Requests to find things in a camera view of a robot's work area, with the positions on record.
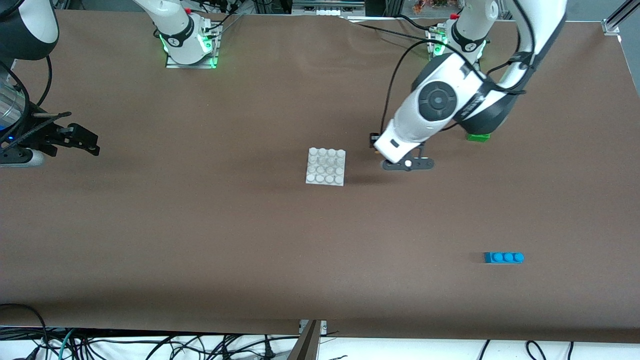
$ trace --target silver cylinder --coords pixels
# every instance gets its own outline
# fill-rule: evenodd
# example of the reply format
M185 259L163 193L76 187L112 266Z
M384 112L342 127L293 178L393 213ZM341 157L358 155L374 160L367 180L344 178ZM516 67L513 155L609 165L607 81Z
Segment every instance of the silver cylinder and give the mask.
M18 121L24 111L24 95L6 80L0 79L0 130Z

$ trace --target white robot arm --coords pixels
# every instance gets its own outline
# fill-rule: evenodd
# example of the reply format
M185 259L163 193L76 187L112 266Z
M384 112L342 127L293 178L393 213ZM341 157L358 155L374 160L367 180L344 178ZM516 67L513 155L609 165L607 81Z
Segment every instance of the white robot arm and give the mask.
M464 58L447 50L431 60L374 143L389 163L404 160L404 170L411 170L408 153L451 120L470 134L491 133L504 122L557 38L566 8L566 0L506 2L518 26L519 45L501 81L495 84L470 66L497 17L497 5L494 0L469 0L459 19L446 24L449 44Z
M151 16L165 51L176 63L197 63L214 50L208 34L215 26L185 10L179 0L134 1ZM0 54L4 56L23 60L47 57L58 42L51 0L0 0L0 34ZM9 143L0 146L0 167L39 166L45 154L56 155L55 145L99 154L97 135L78 124L56 125L54 121L70 113L47 114L39 103L31 102L21 86L15 88L0 79L0 145Z

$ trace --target green lego brick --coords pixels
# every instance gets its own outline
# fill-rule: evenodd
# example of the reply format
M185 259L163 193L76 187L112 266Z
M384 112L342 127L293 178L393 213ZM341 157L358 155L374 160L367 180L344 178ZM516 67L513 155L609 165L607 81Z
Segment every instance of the green lego brick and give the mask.
M467 134L467 140L471 142L487 142L487 140L489 140L490 137L491 137L491 134L484 134L484 135Z

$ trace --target white lego brick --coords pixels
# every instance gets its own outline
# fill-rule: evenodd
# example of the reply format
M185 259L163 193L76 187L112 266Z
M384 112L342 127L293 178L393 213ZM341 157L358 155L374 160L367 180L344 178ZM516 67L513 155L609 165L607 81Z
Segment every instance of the white lego brick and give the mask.
M309 149L307 184L344 186L344 160L347 152L335 149Z

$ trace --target table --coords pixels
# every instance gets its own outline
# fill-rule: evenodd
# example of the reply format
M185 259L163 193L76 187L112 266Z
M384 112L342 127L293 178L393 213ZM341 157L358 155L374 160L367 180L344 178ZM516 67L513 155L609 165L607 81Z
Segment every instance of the table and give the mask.
M68 327L296 333L322 318L342 336L640 339L640 103L599 23L566 24L489 142L452 129L427 143L434 170L398 173L367 141L410 39L244 16L217 69L182 70L163 67L144 13L58 20L43 107L102 152L3 169L3 302ZM513 23L490 38L484 70L513 52ZM425 59L403 63L389 116ZM16 72L37 97L46 64ZM346 150L344 187L305 184L310 147Z

